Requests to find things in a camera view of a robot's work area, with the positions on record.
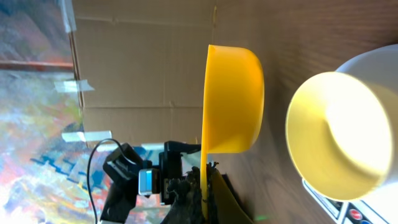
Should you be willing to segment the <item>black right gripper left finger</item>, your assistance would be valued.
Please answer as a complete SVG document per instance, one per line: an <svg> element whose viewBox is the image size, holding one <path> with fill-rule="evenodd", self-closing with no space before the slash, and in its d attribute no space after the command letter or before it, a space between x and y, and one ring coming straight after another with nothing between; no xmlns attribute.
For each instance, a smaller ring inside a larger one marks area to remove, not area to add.
<svg viewBox="0 0 398 224"><path fill-rule="evenodd" d="M167 191L175 198L161 224L205 223L201 207L202 194L198 167L193 166L182 178L172 179Z"/></svg>

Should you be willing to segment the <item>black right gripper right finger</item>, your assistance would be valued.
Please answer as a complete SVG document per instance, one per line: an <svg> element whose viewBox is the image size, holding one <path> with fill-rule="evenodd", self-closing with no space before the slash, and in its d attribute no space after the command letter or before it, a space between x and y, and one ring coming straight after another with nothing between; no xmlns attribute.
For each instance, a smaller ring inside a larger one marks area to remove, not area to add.
<svg viewBox="0 0 398 224"><path fill-rule="evenodd" d="M226 174L218 169L218 163L206 165L208 196L207 223L211 224L253 224L253 220L242 209L241 202Z"/></svg>

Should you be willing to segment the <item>yellow plastic measuring scoop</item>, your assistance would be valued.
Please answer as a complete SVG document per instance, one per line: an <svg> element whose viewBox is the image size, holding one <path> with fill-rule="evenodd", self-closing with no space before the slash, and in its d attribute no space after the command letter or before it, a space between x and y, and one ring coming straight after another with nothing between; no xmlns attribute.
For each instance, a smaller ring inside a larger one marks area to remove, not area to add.
<svg viewBox="0 0 398 224"><path fill-rule="evenodd" d="M264 75L245 48L209 45L203 90L200 188L206 221L209 154L237 154L256 142L264 111Z"/></svg>

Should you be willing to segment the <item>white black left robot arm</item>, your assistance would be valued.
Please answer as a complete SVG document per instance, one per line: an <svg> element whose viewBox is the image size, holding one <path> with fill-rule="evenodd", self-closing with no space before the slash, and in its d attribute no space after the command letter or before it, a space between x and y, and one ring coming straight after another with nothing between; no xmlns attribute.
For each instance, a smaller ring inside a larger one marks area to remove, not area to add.
<svg viewBox="0 0 398 224"><path fill-rule="evenodd" d="M125 223L136 206L137 196L159 195L170 205L163 223L202 223L200 170L193 166L183 174L182 156L199 152L199 144L163 143L159 162L144 160L135 147L118 144L106 157L103 170L113 181L97 223Z"/></svg>

